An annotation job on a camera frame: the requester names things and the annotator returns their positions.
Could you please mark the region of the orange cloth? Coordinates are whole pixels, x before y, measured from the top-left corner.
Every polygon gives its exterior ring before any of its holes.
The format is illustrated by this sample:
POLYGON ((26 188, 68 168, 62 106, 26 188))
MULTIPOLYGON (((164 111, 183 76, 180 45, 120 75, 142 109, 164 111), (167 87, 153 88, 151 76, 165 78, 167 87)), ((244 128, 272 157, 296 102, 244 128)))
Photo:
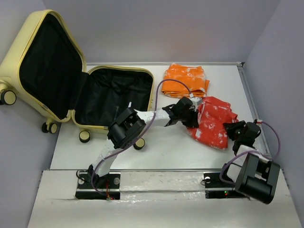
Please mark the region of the orange cloth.
MULTIPOLYGON (((164 73, 163 79, 175 79, 187 86, 195 97, 206 97, 209 80, 206 79, 205 71, 201 66, 183 66, 172 63, 164 73)), ((175 81, 165 81, 162 83, 161 92, 169 97, 188 97, 187 88, 175 81)))

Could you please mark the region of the yellow suitcase with black lining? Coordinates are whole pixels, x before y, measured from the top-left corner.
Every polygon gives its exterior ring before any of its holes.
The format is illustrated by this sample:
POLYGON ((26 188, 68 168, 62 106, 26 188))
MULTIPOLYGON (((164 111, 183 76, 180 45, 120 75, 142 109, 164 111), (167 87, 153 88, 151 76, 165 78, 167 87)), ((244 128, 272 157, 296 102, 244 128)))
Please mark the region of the yellow suitcase with black lining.
POLYGON ((0 66, 0 103, 21 99, 46 121, 41 130, 56 133, 58 123, 74 122, 79 140, 107 133, 116 107, 129 102, 138 111, 152 103, 154 77, 144 68, 96 66, 86 69, 84 54, 54 10, 32 12, 0 66))

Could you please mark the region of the black pen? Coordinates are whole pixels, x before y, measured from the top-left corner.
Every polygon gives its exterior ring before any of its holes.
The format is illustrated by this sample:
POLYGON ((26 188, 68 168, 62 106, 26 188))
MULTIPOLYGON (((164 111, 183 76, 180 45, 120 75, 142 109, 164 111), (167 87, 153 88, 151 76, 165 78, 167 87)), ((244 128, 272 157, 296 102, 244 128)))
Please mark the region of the black pen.
POLYGON ((116 110, 115 110, 115 114, 114 114, 114 120, 117 119, 117 116, 118 116, 118 113, 119 113, 119 106, 116 107, 116 110))

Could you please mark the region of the red cloth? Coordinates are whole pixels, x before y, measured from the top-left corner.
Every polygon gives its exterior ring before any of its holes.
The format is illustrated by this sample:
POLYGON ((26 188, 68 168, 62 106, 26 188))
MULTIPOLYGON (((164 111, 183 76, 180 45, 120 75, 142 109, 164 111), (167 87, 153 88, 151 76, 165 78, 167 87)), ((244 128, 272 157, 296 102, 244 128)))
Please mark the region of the red cloth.
POLYGON ((208 147, 225 150, 228 147, 228 135, 224 123, 236 123, 238 115, 231 104, 213 96, 203 99, 198 109, 198 128, 187 128, 187 133, 199 143, 208 147))

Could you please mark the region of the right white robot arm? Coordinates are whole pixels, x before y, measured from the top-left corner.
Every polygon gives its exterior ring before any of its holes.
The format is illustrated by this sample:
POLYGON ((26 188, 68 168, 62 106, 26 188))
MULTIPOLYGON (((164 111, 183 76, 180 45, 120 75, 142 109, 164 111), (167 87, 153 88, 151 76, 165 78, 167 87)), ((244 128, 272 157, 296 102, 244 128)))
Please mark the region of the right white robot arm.
POLYGON ((223 127, 229 139, 234 141, 232 150, 235 157, 224 164, 218 175, 219 182, 223 186, 232 185, 236 192, 249 198, 264 204, 270 204, 275 196, 281 169, 280 165, 274 162, 281 150, 281 141, 278 133, 270 124, 258 119, 253 122, 223 123, 223 127), (260 153, 253 146, 255 139, 262 132, 261 124, 268 126, 276 135, 278 150, 274 158, 260 153), (242 156, 245 156, 245 159, 236 177, 229 168, 242 156))

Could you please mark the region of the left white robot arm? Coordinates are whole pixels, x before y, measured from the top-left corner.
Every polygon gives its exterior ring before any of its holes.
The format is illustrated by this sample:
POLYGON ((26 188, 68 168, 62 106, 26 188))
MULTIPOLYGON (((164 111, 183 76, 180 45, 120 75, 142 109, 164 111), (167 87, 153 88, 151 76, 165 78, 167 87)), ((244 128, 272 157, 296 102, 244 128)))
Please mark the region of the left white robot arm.
POLYGON ((191 96, 156 111, 142 112, 128 107, 110 125, 101 154, 87 170, 90 184, 96 188, 103 186, 118 154, 135 144, 150 127, 168 127, 181 122, 188 128, 198 128, 198 107, 201 104, 202 98, 191 96))

